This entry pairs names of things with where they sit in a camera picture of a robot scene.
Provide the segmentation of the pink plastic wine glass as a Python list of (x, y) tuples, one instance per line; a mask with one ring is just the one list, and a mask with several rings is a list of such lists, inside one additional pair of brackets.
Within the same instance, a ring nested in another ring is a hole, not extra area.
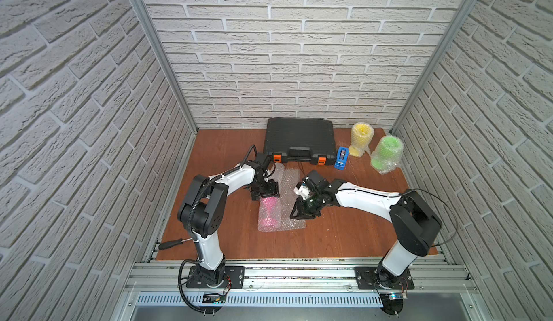
[(258, 229), (274, 232), (281, 225), (281, 201), (279, 197), (260, 199)]

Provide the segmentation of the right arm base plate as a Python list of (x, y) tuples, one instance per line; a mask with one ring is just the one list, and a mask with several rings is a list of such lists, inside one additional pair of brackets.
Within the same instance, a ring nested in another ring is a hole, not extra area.
[(357, 286), (360, 290), (365, 289), (415, 289), (413, 277), (409, 269), (404, 270), (400, 276), (394, 276), (383, 267), (358, 266), (354, 268)]

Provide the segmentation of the bubble wrap stack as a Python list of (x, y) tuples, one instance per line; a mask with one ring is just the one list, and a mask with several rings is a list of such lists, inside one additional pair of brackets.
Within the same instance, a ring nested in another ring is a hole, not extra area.
[(301, 180), (300, 170), (286, 168), (283, 164), (276, 163), (275, 173), (271, 179), (279, 183), (279, 198), (281, 201), (281, 225), (275, 232), (297, 230), (306, 228), (305, 220), (291, 220), (290, 214), (298, 197), (294, 193), (296, 184)]

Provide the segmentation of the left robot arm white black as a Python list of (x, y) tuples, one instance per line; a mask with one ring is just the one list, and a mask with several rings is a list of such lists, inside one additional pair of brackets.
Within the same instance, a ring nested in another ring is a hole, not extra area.
[(207, 177), (197, 175), (179, 209), (177, 219), (191, 236), (197, 251), (196, 272), (208, 286), (219, 286), (226, 277), (225, 256), (217, 235), (230, 194), (245, 188), (251, 199), (279, 197), (278, 182), (271, 178), (272, 158), (259, 153), (230, 170)]

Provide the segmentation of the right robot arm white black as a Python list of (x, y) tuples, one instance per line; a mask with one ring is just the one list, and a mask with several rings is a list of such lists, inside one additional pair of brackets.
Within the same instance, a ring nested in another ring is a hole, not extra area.
[(298, 196), (293, 220), (321, 216), (325, 207), (361, 210), (392, 223), (397, 240), (376, 268), (379, 282), (391, 285), (419, 257), (427, 256), (442, 229), (442, 220), (413, 189), (403, 193), (376, 191), (340, 179), (327, 181), (311, 171), (294, 188)]

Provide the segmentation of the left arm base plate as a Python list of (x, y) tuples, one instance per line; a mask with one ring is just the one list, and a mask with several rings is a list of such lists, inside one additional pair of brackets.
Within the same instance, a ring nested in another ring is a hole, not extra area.
[(226, 266), (224, 272), (220, 275), (222, 281), (215, 283), (209, 273), (202, 273), (199, 266), (193, 266), (189, 270), (189, 276), (184, 285), (187, 289), (226, 289), (231, 283), (231, 289), (241, 289), (244, 275), (244, 266)]

